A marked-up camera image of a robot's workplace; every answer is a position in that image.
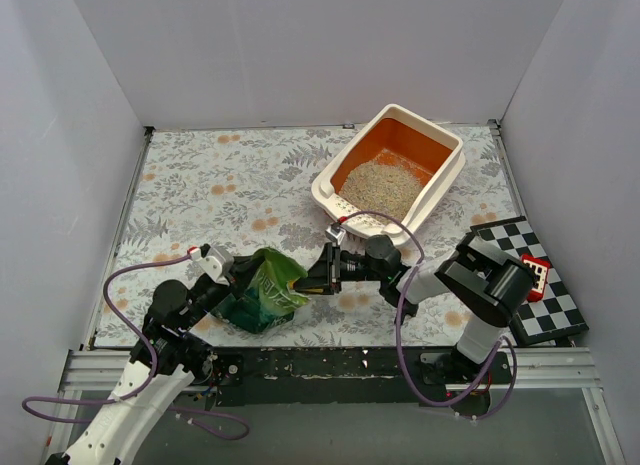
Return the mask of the green litter bag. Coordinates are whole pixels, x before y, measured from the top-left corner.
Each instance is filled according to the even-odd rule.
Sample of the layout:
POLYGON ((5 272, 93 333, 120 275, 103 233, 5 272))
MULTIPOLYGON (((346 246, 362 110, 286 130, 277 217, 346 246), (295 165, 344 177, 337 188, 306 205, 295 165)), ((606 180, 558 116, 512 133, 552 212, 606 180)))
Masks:
POLYGON ((263 257, 231 318, 218 318, 252 334, 260 334, 294 318, 309 299, 289 288, 291 281, 307 277, 307 271, 293 258, 273 248, 261 248, 253 257, 263 257))

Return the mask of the yellow plastic scoop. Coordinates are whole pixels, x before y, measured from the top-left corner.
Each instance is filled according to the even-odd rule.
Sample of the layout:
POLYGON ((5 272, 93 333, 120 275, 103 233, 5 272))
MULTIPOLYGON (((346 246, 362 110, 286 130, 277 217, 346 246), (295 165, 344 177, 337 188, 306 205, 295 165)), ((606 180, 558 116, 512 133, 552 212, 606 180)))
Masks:
POLYGON ((301 278, 289 283, 289 288, 297 293, 322 294, 326 284, 322 280, 301 278))

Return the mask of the black bag clip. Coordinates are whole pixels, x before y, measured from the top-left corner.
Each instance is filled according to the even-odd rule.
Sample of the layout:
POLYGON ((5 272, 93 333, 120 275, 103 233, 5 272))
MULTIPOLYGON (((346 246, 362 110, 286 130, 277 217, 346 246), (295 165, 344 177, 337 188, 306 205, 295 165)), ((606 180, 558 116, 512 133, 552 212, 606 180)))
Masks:
POLYGON ((408 300, 404 300, 403 305, 401 307, 401 317, 402 318, 405 318, 407 316, 415 317, 418 310, 419 310, 418 304, 414 304, 408 300))

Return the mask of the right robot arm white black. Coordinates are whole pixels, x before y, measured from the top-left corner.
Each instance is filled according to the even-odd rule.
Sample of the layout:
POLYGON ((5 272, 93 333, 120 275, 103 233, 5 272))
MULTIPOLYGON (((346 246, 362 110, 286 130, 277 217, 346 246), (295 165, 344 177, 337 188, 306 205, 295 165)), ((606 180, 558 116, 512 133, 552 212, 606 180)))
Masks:
POLYGON ((345 282, 376 282, 379 294, 413 317, 421 302, 453 294, 471 311, 471 318, 451 352, 454 374, 475 382, 489 369, 488 357, 537 279, 532 269, 472 232, 444 262, 402 261, 400 250, 386 235, 365 241, 362 254, 327 243, 307 276, 292 284, 302 294, 334 295, 345 282))

